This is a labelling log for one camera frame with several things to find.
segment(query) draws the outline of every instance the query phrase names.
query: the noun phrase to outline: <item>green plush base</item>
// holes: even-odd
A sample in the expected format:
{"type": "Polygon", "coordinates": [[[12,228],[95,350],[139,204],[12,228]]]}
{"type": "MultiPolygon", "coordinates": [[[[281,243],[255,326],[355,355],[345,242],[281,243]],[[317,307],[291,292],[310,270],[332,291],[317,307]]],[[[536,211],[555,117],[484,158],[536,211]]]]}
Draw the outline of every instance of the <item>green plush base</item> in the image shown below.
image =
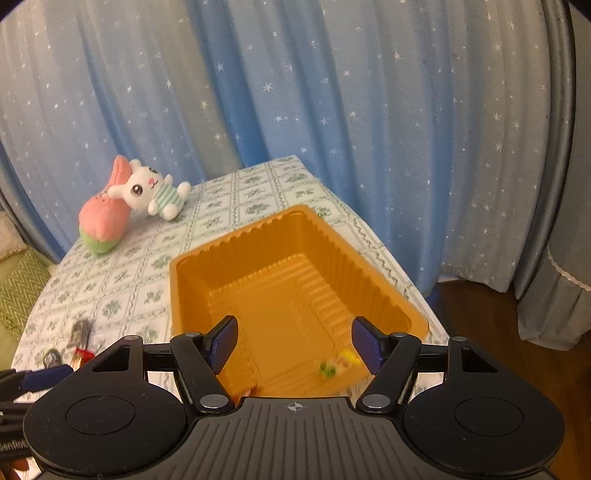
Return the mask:
{"type": "Polygon", "coordinates": [[[94,238],[88,236],[88,234],[82,229],[79,229],[80,237],[82,242],[86,245],[86,248],[96,255],[102,255],[111,250],[115,245],[119,243],[119,240],[110,240],[106,242],[99,242],[94,238]]]}

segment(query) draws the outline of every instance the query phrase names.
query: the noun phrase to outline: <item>floral bedsheet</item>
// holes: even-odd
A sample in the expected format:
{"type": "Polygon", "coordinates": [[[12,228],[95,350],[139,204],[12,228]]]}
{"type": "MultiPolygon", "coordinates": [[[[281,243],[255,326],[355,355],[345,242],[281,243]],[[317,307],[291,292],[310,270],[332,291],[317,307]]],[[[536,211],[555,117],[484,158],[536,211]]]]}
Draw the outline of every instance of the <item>floral bedsheet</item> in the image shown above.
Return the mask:
{"type": "MultiPolygon", "coordinates": [[[[291,205],[305,203],[326,220],[370,264],[422,312],[429,323],[427,343],[447,343],[447,333],[431,308],[369,226],[295,157],[279,158],[193,187],[180,215],[132,217],[128,233],[110,253],[97,257],[78,240],[42,292],[15,354],[18,370],[43,367],[50,348],[64,351],[72,324],[94,321],[89,349],[104,350],[123,335],[145,343],[171,336],[168,264],[176,256],[291,205]]],[[[69,360],[64,351],[65,361],[69,360]]],[[[170,391],[170,374],[150,374],[170,391]]],[[[415,391],[441,381],[421,374],[415,391]]],[[[346,394],[356,397],[366,382],[346,394]]],[[[32,401],[40,394],[22,397],[32,401]]]]}

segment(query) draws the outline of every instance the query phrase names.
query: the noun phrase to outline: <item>bunny eye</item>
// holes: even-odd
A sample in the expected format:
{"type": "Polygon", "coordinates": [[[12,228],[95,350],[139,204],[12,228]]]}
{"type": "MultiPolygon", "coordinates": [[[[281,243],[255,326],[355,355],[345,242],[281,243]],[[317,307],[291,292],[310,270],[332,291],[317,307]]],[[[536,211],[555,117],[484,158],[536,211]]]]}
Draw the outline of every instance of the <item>bunny eye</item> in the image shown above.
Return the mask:
{"type": "Polygon", "coordinates": [[[136,197],[140,197],[143,192],[144,192],[144,189],[142,188],[141,185],[134,185],[133,187],[131,187],[131,193],[133,195],[135,195],[136,197]]]}

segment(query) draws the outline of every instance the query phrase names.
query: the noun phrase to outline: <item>star pattern curtain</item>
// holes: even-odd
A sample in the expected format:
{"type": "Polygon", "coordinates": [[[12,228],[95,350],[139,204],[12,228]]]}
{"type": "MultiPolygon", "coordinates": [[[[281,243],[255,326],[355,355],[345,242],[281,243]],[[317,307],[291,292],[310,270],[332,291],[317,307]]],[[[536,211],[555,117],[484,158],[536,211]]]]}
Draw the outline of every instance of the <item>star pattern curtain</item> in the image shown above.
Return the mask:
{"type": "Polygon", "coordinates": [[[422,291],[509,285],[547,145],[539,1],[28,0],[1,33],[5,162],[63,250],[116,154],[193,184],[297,154],[422,291]]]}

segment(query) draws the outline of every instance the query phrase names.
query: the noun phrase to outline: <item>white bunny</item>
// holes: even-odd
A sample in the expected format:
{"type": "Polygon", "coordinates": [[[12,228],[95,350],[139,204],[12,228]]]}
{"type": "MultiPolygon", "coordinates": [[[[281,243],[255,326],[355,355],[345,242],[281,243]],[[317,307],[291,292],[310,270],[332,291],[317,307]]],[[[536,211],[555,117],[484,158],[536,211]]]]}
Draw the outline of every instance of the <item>white bunny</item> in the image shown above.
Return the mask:
{"type": "Polygon", "coordinates": [[[171,175],[163,177],[151,167],[143,167],[136,158],[129,162],[131,177],[123,185],[109,188],[107,195],[114,199],[124,199],[133,210],[148,209],[150,215],[159,214],[164,220],[174,219],[183,209],[191,191],[191,184],[182,182],[173,187],[171,175]]]}

